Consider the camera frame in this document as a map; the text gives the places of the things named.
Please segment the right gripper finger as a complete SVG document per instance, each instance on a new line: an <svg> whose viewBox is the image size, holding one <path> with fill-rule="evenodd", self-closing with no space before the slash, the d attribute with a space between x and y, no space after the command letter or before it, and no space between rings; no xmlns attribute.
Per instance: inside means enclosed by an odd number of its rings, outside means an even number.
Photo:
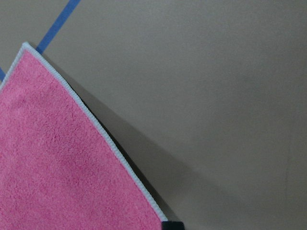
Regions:
<svg viewBox="0 0 307 230"><path fill-rule="evenodd" d="M185 230L185 226L181 221L162 221L161 230Z"/></svg>

